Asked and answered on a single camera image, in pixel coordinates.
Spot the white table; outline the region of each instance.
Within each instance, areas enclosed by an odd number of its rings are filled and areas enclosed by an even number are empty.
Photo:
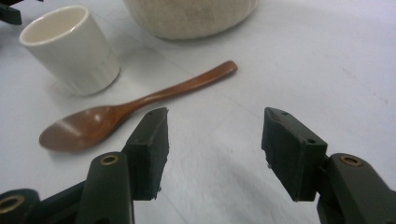
[[[55,8],[94,14],[121,63],[110,88],[69,94],[19,44],[21,30]],[[14,5],[23,25],[0,23],[0,192],[40,198],[85,180],[93,158],[120,151],[143,115],[169,109],[170,154],[158,199],[136,202],[136,223],[319,223],[316,203],[294,203],[267,168],[263,111],[290,112],[328,144],[370,162],[396,189],[396,2],[261,1],[244,22],[209,38],[167,41],[139,27],[120,1]],[[234,60],[210,88],[139,110],[108,140],[81,153],[38,144],[53,121],[120,104]]]

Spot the white cup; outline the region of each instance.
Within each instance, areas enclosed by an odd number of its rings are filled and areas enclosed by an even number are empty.
[[[120,64],[90,11],[62,7],[29,24],[20,42],[76,95],[110,85]]]

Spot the spoon handle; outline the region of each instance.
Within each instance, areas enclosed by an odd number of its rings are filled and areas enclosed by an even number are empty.
[[[136,109],[141,108],[145,105],[165,100],[173,96],[186,93],[188,91],[197,90],[203,86],[214,83],[215,81],[231,75],[237,69],[238,67],[233,61],[222,63],[221,65],[201,74],[198,77],[194,77],[182,83],[176,84],[175,86],[154,92],[150,95],[144,96],[125,105],[121,105],[121,111],[126,115],[134,112]]]

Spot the wooden spoon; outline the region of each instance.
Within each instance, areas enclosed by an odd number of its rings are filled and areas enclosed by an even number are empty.
[[[237,70],[228,61],[190,80],[154,92],[124,105],[103,105],[77,112],[50,125],[40,135],[40,145],[55,151],[79,151],[106,139],[137,109],[213,83]]]

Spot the white bowl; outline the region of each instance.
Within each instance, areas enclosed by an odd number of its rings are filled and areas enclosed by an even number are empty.
[[[123,0],[134,19],[154,35],[193,39],[235,26],[258,0]]]

